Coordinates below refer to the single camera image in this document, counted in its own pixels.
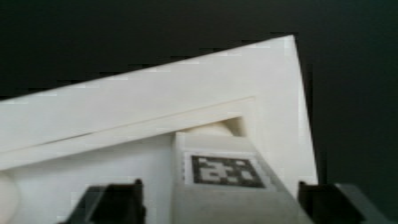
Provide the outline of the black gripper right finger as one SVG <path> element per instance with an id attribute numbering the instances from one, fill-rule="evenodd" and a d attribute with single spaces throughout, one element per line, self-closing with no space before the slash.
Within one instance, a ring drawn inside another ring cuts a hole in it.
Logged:
<path id="1" fill-rule="evenodd" d="M 310 185 L 300 181 L 296 198 L 314 224 L 390 224 L 351 184 Z"/>

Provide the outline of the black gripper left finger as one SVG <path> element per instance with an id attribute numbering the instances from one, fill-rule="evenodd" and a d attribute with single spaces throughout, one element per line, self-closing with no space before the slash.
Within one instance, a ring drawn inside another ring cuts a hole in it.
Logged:
<path id="1" fill-rule="evenodd" d="M 145 224 L 143 183 L 90 186 L 58 224 Z"/>

